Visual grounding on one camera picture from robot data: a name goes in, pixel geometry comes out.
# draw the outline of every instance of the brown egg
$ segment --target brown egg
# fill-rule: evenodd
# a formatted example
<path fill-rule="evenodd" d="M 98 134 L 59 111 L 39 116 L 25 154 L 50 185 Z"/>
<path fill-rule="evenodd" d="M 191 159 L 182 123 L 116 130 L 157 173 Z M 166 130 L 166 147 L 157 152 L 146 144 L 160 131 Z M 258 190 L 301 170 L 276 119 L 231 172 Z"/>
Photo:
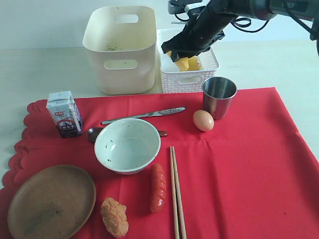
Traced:
<path fill-rule="evenodd" d="M 210 131 L 214 127 L 214 119 L 210 113 L 204 110 L 195 111 L 193 114 L 193 122 L 201 131 Z"/>

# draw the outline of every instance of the butter knife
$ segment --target butter knife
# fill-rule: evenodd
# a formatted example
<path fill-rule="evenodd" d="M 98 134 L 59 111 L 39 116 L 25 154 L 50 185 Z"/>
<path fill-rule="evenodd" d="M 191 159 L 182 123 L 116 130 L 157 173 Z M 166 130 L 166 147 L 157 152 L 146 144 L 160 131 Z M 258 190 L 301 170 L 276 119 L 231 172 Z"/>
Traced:
<path fill-rule="evenodd" d="M 118 119 L 111 119 L 111 120 L 106 120 L 103 121 L 102 124 L 109 124 L 117 120 L 121 119 L 128 119 L 128 118 L 142 118 L 142 117 L 152 117 L 152 116 L 169 116 L 175 113 L 182 112 L 186 109 L 186 107 L 179 107 L 179 108 L 172 108 L 172 109 L 167 109 L 163 111 L 155 111 L 155 112 L 150 112 L 150 113 L 145 113 L 145 114 L 140 114 L 136 116 L 128 116 L 128 117 L 123 117 L 123 118 L 118 118 Z"/>

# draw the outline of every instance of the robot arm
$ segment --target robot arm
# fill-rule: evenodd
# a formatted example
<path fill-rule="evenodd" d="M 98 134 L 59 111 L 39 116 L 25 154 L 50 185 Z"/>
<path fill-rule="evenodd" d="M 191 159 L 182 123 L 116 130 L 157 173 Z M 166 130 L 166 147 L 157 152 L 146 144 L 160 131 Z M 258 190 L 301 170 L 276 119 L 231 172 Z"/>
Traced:
<path fill-rule="evenodd" d="M 171 51 L 173 62 L 208 51 L 224 37 L 223 29 L 239 16 L 270 20 L 276 15 L 292 17 L 310 32 L 310 39 L 319 39 L 318 0 L 210 0 L 205 6 L 197 0 L 169 0 L 168 12 L 189 16 L 184 29 L 162 44 L 164 53 Z M 300 19 L 313 22 L 310 29 Z"/>

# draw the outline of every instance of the bowl rim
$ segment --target bowl rim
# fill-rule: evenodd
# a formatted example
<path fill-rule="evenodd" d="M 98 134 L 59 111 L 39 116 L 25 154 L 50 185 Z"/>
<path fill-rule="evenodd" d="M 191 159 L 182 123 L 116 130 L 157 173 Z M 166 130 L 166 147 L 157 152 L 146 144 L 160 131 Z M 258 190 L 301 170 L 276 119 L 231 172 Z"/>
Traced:
<path fill-rule="evenodd" d="M 101 135 L 104 134 L 105 131 L 107 131 L 107 127 L 110 126 L 110 125 L 115 125 L 115 124 L 118 124 L 120 122 L 123 122 L 123 121 L 131 121 L 131 122 L 142 122 L 144 124 L 147 124 L 148 126 L 150 126 L 155 132 L 156 132 L 156 136 L 157 136 L 157 140 L 158 140 L 158 147 L 154 153 L 154 155 L 152 156 L 152 158 L 146 162 L 145 164 L 139 166 L 139 167 L 136 167 L 136 168 L 131 168 L 131 169 L 114 169 L 112 167 L 109 167 L 107 165 L 105 165 L 97 156 L 97 142 L 98 140 L 101 138 Z M 161 146 L 161 139 L 160 139 L 160 134 L 158 132 L 158 130 L 155 128 L 154 125 L 152 125 L 150 122 L 144 120 L 144 119 L 136 119 L 136 118 L 126 118 L 126 119 L 119 119 L 117 121 L 114 121 L 112 123 L 110 123 L 109 125 L 107 125 L 106 127 L 104 127 L 101 132 L 98 134 L 98 136 L 96 137 L 96 140 L 95 140 L 95 143 L 94 143 L 94 154 L 95 154 L 95 157 L 96 159 L 106 168 L 114 171 L 114 172 L 120 172 L 120 173 L 129 173 L 129 172 L 135 172 L 135 171 L 139 171 L 145 167 L 147 167 L 150 163 L 153 162 L 153 160 L 156 158 L 156 156 L 159 154 L 159 151 L 160 151 L 160 146 Z"/>

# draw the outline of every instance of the fried chicken nugget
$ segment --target fried chicken nugget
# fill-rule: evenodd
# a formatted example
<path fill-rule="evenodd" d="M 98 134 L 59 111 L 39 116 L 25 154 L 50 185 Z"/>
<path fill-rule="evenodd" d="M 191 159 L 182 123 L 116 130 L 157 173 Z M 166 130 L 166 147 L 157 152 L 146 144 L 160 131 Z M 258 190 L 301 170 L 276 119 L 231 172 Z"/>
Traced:
<path fill-rule="evenodd" d="M 106 198 L 101 205 L 101 216 L 106 230 L 116 238 L 125 236 L 129 230 L 125 211 L 126 206 L 113 198 Z"/>

